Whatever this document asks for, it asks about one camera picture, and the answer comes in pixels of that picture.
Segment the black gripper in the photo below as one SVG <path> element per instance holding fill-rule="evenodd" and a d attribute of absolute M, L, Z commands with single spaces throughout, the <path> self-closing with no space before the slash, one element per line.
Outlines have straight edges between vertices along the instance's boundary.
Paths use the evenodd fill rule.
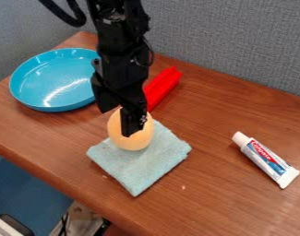
<path fill-rule="evenodd" d="M 91 61 L 91 88 L 100 112 L 119 105 L 121 134 L 130 137 L 147 121 L 143 82 L 149 77 L 150 49 L 134 47 L 125 51 L 98 47 L 99 59 Z"/>

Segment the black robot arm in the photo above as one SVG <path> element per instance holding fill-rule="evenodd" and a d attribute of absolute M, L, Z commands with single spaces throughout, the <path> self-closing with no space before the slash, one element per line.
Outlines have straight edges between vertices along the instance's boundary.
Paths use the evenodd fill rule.
<path fill-rule="evenodd" d="M 154 60 L 145 38 L 150 16 L 141 0 L 87 0 L 87 8 L 98 33 L 92 93 L 102 112 L 118 109 L 119 131 L 129 137 L 147 121 L 143 83 Z"/>

